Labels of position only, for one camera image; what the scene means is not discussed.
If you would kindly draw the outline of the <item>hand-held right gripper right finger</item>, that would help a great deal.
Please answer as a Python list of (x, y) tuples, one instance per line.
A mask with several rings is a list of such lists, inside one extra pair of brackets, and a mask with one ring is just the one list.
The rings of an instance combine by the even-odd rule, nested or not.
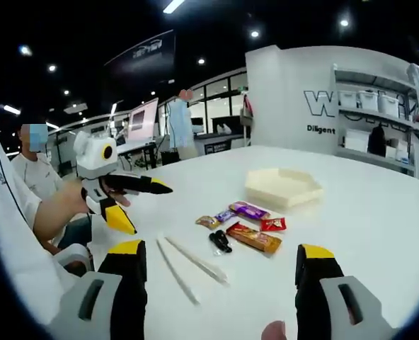
[(393, 339), (399, 332), (379, 299), (321, 246), (298, 246), (295, 285), (298, 339)]

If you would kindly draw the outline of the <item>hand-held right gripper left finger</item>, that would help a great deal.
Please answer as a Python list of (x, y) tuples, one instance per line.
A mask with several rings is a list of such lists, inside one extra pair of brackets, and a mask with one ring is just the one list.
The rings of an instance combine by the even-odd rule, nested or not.
[(48, 332), (53, 339), (143, 339), (146, 281), (145, 241), (114, 246), (98, 271), (63, 295)]

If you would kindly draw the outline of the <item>person's left hand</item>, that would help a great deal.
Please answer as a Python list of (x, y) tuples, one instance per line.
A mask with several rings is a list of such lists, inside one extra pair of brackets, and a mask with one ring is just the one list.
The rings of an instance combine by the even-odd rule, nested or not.
[[(107, 185), (105, 180), (102, 181), (103, 190), (115, 201), (124, 207), (129, 207), (131, 202), (125, 197), (124, 191), (116, 191)], [(71, 214), (89, 213), (90, 209), (86, 204), (86, 200), (82, 198), (82, 182), (81, 179), (75, 178), (70, 181), (65, 181), (62, 188), (57, 194), (64, 199), (65, 205), (71, 206)]]

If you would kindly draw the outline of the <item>person's right hand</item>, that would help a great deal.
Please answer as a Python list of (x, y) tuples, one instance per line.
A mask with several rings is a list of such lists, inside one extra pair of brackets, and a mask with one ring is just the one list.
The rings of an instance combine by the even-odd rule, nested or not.
[(275, 320), (269, 323), (262, 331), (261, 340), (287, 340), (285, 323)]

